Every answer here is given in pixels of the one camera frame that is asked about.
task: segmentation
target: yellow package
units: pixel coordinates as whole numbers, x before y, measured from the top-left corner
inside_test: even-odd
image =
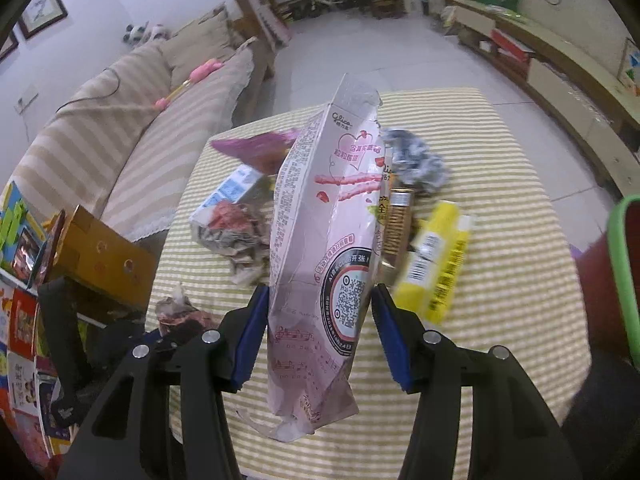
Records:
[[[458,205],[439,202],[429,221],[420,222],[404,269],[393,291],[397,307],[415,312],[423,321],[438,323],[449,309],[453,285],[468,240],[470,217]]]

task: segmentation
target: sofa backrest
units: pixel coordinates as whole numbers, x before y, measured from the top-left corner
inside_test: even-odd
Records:
[[[71,213],[78,204],[100,218],[120,171],[159,113],[155,102],[169,93],[171,71],[158,44],[138,47],[83,84],[27,149],[11,179],[36,218],[61,208]]]

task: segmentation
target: silver screw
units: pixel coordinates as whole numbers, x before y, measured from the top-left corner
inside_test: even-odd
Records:
[[[491,353],[494,355],[494,357],[502,360],[507,359],[511,355],[509,350],[504,346],[494,346],[491,350]]]
[[[217,330],[207,330],[202,334],[202,340],[207,344],[215,343],[218,339],[220,339],[220,332]]]
[[[133,357],[136,359],[142,359],[149,353],[149,347],[147,345],[138,345],[133,349]]]
[[[442,341],[442,336],[435,330],[427,330],[422,338],[424,339],[425,343],[429,343],[430,345],[437,345],[440,341]]]

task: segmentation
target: wall outlet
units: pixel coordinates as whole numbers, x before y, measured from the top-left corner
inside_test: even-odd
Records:
[[[36,97],[38,97],[38,90],[34,85],[29,85],[14,105],[15,111],[21,115]]]

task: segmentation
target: green plastic rim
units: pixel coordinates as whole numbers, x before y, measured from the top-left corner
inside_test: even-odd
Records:
[[[640,369],[640,316],[638,315],[636,288],[631,274],[625,229],[626,213],[633,202],[640,202],[640,195],[625,196],[613,208],[607,223],[607,244],[613,279],[618,291],[618,302],[625,322],[631,360],[634,366]]]

